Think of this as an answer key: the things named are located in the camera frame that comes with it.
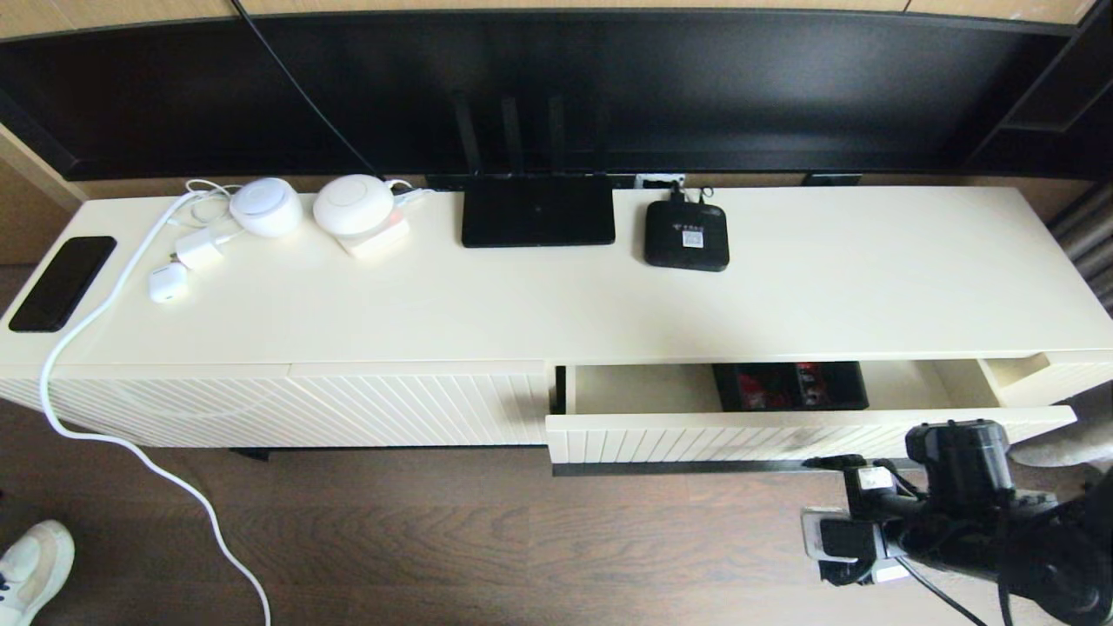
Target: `drawer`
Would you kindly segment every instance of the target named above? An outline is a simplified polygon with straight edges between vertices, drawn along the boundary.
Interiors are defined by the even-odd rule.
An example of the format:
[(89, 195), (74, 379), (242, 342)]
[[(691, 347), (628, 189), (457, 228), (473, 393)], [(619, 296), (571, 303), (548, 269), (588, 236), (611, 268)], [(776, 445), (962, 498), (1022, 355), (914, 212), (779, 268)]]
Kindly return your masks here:
[(1002, 407), (967, 361), (861, 363), (865, 411), (722, 412), (706, 364), (569, 366), (565, 414), (545, 419), (554, 463), (791, 461), (907, 456), (924, 422), (994, 420), (1021, 441), (1075, 420), (1070, 407)]

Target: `white sneaker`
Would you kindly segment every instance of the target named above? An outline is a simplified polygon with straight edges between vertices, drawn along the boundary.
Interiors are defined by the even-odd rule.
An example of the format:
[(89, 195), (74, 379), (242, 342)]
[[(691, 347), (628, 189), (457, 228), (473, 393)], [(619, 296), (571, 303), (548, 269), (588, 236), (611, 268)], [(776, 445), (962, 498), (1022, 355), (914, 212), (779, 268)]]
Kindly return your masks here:
[(36, 524), (0, 558), (0, 626), (28, 626), (73, 566), (73, 538), (55, 520)]

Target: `label sticker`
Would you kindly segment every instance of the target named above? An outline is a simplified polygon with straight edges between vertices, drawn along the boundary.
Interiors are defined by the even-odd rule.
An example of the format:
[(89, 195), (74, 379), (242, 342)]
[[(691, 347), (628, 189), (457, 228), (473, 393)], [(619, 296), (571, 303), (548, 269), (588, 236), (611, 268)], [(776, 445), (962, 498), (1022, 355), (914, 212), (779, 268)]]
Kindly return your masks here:
[(684, 247), (703, 247), (703, 233), (700, 231), (684, 231), (681, 244)]

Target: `smartphone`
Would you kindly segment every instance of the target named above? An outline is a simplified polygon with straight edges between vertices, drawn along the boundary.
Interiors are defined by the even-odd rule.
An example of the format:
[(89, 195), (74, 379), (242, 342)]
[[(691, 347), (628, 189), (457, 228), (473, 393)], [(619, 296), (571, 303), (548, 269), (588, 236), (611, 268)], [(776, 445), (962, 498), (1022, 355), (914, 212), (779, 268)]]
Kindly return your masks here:
[(115, 248), (116, 239), (109, 236), (68, 239), (50, 260), (8, 327), (17, 333), (62, 330)]

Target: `black box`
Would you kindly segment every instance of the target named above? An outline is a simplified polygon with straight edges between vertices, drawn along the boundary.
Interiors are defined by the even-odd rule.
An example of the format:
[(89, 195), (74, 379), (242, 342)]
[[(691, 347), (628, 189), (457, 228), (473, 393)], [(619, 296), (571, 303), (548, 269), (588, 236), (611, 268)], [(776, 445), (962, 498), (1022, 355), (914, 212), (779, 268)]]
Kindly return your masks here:
[(860, 411), (869, 407), (857, 361), (712, 365), (722, 410)]
[(727, 214), (717, 206), (660, 200), (646, 209), (646, 262), (722, 272), (730, 263)]

